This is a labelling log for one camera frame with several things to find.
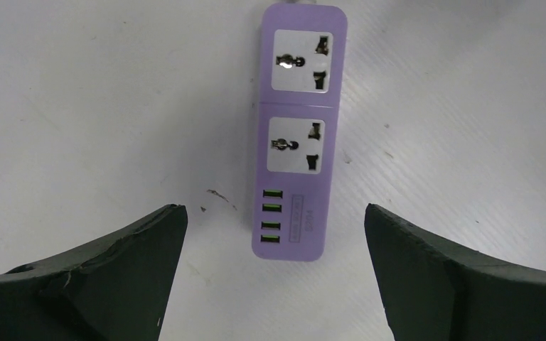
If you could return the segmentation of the purple power strip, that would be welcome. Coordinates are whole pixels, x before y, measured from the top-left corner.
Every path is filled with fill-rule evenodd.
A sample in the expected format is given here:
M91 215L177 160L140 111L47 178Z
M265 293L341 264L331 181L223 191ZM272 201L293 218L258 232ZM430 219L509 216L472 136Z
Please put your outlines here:
M325 247L348 19L279 2L262 17L252 250L315 261Z

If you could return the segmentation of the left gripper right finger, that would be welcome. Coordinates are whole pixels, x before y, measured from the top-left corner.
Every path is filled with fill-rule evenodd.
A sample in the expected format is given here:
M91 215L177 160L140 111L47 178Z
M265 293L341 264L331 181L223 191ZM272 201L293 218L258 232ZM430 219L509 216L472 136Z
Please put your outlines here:
M396 340L546 340L546 271L469 249L375 204L364 228Z

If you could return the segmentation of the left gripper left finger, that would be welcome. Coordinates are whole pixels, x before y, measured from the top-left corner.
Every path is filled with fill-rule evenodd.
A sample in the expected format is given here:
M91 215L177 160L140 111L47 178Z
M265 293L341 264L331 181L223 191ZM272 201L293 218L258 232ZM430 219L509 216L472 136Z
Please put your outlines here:
M188 227L165 205L0 274L0 340L157 340Z

